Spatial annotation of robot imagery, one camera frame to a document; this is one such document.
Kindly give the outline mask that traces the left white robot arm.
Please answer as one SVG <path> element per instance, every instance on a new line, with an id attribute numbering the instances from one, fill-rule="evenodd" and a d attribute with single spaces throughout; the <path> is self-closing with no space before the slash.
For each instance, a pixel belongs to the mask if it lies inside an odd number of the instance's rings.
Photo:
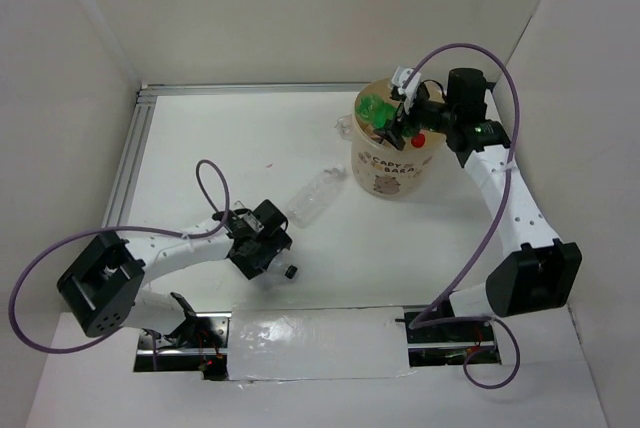
<path id="1" fill-rule="evenodd" d="M 121 327 L 142 329 L 176 347 L 200 337 L 221 344 L 211 322 L 186 298 L 154 293 L 149 284 L 205 262 L 227 260 L 248 280 L 274 274 L 287 280 L 298 269 L 285 256 L 293 243 L 288 220 L 271 201 L 255 209 L 241 203 L 181 232 L 178 237 L 96 235 L 63 273 L 57 289 L 84 334 L 106 337 Z"/>

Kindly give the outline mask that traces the black label small bottle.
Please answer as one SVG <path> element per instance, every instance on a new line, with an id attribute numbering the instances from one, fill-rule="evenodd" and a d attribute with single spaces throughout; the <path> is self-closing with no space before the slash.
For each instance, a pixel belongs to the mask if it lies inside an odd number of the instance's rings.
<path id="1" fill-rule="evenodd" d="M 288 259 L 276 258 L 258 277 L 258 283 L 263 289 L 274 289 L 293 282 L 298 271 L 298 267 Z"/>

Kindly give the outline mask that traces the green plastic bottle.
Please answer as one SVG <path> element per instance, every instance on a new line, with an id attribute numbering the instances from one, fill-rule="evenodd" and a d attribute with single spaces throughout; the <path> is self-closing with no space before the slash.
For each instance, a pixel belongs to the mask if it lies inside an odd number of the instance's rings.
<path id="1" fill-rule="evenodd" d="M 356 103 L 355 113 L 364 123 L 373 129 L 381 129 L 392 120 L 397 112 L 397 107 L 385 101 L 377 94 L 367 94 Z"/>

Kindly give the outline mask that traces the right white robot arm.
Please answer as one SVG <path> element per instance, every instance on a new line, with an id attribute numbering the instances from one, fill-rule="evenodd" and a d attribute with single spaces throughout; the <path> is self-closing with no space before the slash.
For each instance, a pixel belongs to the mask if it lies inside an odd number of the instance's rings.
<path id="1" fill-rule="evenodd" d="M 396 115 L 378 130 L 399 149 L 406 129 L 445 136 L 448 148 L 480 190 L 493 220 L 483 238 L 498 238 L 503 261 L 487 279 L 471 288 L 447 288 L 410 323 L 410 329 L 436 325 L 441 336 L 460 339 L 471 321 L 488 321 L 561 308 L 566 305 L 582 253 L 551 227 L 527 187 L 512 152 L 515 138 L 487 117 L 488 83 L 474 68 L 448 75 L 442 101 L 431 98 L 420 73 L 399 67 L 391 82 Z"/>

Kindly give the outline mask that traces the red label water bottle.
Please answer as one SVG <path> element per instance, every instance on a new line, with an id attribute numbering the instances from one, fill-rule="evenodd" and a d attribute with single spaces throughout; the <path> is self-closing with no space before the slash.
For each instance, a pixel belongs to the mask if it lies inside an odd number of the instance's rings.
<path id="1" fill-rule="evenodd" d="M 426 135 L 419 132 L 411 138 L 410 143 L 416 149 L 422 148 L 426 143 Z"/>

